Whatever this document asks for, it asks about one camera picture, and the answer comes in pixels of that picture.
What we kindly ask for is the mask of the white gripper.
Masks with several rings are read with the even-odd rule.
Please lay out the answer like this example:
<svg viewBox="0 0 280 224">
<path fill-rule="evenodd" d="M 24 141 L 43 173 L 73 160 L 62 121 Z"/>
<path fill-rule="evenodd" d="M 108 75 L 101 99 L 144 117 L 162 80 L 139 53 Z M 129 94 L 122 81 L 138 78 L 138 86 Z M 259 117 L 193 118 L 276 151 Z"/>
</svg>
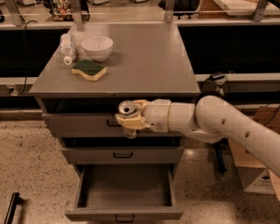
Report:
<svg viewBox="0 0 280 224">
<path fill-rule="evenodd" d="M 126 116 L 117 114 L 117 122 L 124 128 L 131 130 L 143 130 L 148 128 L 154 132 L 168 132 L 168 117 L 172 102 L 170 100 L 157 99 L 155 101 L 134 100 L 137 110 L 143 110 L 143 116 L 136 114 Z"/>
</svg>

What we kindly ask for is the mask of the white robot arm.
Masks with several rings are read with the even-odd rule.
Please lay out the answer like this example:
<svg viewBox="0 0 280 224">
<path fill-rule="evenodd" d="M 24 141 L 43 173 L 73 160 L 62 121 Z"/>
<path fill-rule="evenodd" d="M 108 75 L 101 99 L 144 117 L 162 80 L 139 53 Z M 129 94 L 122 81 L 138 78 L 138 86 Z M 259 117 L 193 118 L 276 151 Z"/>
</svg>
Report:
<svg viewBox="0 0 280 224">
<path fill-rule="evenodd" d="M 205 143 L 223 137 L 236 141 L 277 176 L 280 176 L 280 135 L 244 115 L 220 97 L 208 95 L 197 103 L 124 101 L 115 115 L 125 131 L 178 132 Z"/>
</svg>

